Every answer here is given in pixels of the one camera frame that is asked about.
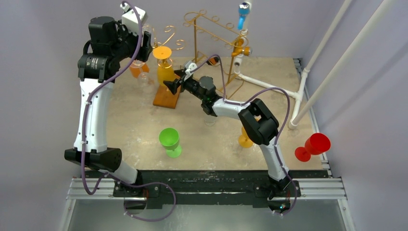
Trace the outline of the tall clear flute glass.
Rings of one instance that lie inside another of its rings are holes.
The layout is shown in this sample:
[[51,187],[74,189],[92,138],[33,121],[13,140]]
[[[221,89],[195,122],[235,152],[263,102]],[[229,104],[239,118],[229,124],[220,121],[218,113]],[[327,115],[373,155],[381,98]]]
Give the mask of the tall clear flute glass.
[[142,27],[142,30],[143,30],[143,32],[150,33],[151,37],[154,38],[155,29],[151,25],[149,25],[149,24],[144,25]]

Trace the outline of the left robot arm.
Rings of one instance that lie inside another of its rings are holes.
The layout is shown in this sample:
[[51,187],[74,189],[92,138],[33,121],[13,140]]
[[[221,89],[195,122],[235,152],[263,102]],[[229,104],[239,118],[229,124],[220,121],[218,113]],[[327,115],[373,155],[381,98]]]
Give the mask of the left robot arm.
[[109,16],[92,18],[90,40],[78,60],[81,88],[81,109],[77,137],[73,148],[64,158],[82,168],[108,173],[125,183],[125,191],[132,197],[143,192],[141,174],[122,160],[119,148],[109,148],[106,138],[108,105],[115,81],[112,77],[123,73],[120,62],[126,58],[146,62],[153,48],[151,33],[142,27],[146,18]]

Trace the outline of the clear glass front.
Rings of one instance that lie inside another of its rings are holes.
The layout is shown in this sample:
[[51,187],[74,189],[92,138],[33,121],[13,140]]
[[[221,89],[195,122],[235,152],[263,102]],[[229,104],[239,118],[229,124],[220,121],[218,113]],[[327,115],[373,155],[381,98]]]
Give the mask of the clear glass front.
[[152,79],[150,73],[141,73],[138,78],[136,78],[139,88],[144,93],[152,93],[155,87],[154,80]]

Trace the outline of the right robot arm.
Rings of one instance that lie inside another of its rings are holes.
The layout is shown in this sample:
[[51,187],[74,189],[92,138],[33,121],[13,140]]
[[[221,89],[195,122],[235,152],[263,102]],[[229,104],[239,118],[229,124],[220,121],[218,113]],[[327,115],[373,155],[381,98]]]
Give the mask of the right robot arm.
[[263,153],[271,192],[277,196],[287,192],[291,177],[278,143],[279,122],[264,102],[256,96],[247,102],[228,101],[217,94],[212,77],[203,76],[195,80],[188,76],[186,68],[176,70],[175,74],[178,75],[175,80],[164,81],[171,93],[186,90],[201,100],[201,107],[207,115],[239,120],[248,138],[257,144]]

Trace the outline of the orange plastic goblet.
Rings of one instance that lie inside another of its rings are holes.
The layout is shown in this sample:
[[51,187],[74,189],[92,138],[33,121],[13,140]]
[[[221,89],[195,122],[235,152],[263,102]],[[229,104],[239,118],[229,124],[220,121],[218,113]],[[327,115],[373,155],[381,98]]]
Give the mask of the orange plastic goblet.
[[150,68],[145,62],[135,60],[129,67],[129,70],[134,78],[138,78],[141,73],[149,73]]

